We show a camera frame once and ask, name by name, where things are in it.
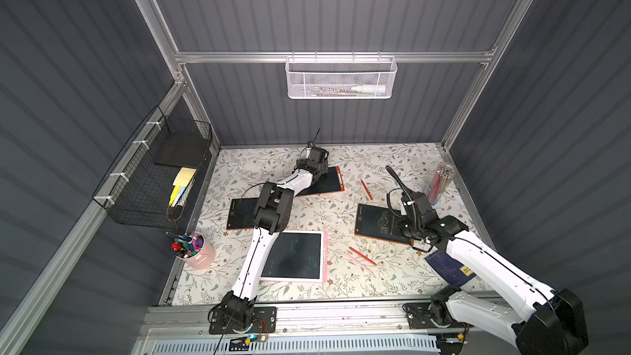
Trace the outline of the red tablet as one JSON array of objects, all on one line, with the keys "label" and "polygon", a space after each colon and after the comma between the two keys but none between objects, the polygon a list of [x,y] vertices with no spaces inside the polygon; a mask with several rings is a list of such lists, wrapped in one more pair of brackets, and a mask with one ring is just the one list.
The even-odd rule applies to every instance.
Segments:
[{"label": "red tablet", "polygon": [[343,192],[345,186],[339,166],[329,167],[327,174],[320,176],[320,179],[309,188],[297,194],[298,197],[309,197],[328,193]]},{"label": "red tablet", "polygon": [[226,230],[254,228],[254,210],[257,198],[238,198],[231,200]]},{"label": "red tablet", "polygon": [[387,208],[359,204],[354,234],[366,238],[409,245],[411,238],[401,232],[403,222]]}]

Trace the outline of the red stylus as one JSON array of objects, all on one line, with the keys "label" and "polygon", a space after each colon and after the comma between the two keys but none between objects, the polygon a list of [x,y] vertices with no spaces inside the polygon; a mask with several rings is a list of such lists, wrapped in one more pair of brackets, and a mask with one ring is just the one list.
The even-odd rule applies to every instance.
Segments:
[{"label": "red stylus", "polygon": [[357,249],[349,247],[349,251],[351,251],[355,255],[361,257],[361,259],[363,259],[364,261],[368,262],[370,265],[377,266],[377,264],[373,260],[371,260],[369,257],[367,257],[367,256],[363,255],[362,253],[360,253],[360,251],[358,251]]},{"label": "red stylus", "polygon": [[368,186],[367,186],[367,185],[366,185],[366,183],[364,182],[364,180],[363,180],[363,179],[360,179],[360,183],[361,183],[361,185],[362,185],[363,189],[365,190],[365,192],[366,192],[366,195],[367,195],[368,199],[369,199],[370,201],[373,201],[373,200],[374,200],[374,199],[373,199],[373,196],[372,196],[372,194],[371,194],[371,192],[370,192],[370,190],[369,190]]}]

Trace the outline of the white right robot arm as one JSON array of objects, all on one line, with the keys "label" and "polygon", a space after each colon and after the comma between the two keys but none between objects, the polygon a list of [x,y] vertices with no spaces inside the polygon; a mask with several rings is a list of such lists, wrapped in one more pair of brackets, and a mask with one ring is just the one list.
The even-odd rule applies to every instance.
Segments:
[{"label": "white right robot arm", "polygon": [[447,215],[440,218],[426,195],[402,188],[399,227],[411,242],[420,241],[445,253],[479,276],[507,307],[484,301],[457,286],[432,296],[434,325],[459,322],[485,330],[522,354],[580,354],[588,346],[581,299],[568,289],[543,284],[486,246],[467,225]]}]

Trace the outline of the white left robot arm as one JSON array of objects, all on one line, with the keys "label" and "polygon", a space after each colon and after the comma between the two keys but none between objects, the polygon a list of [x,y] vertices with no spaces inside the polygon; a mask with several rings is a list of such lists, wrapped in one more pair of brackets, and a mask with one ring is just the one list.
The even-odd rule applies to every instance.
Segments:
[{"label": "white left robot arm", "polygon": [[215,310],[227,327],[247,330],[254,318],[254,305],[262,271],[270,250],[287,228],[294,197],[317,183],[329,170],[329,151],[309,143],[308,155],[297,160],[291,174],[279,182],[264,182],[253,210],[254,232],[242,270]]}]

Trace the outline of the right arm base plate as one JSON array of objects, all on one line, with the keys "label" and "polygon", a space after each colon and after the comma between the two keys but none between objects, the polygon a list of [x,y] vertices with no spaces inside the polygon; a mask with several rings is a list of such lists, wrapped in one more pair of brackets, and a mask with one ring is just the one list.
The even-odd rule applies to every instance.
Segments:
[{"label": "right arm base plate", "polygon": [[462,322],[447,321],[447,322],[435,322],[432,319],[430,302],[408,302],[403,305],[403,311],[406,316],[409,328],[411,330],[420,329],[464,329],[465,325]]}]

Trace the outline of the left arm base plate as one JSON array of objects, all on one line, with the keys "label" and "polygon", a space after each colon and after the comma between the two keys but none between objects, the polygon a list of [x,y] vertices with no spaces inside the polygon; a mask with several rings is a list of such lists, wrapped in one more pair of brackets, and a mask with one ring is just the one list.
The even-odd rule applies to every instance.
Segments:
[{"label": "left arm base plate", "polygon": [[214,307],[208,315],[209,334],[271,334],[278,321],[277,307],[254,307],[244,316]]}]

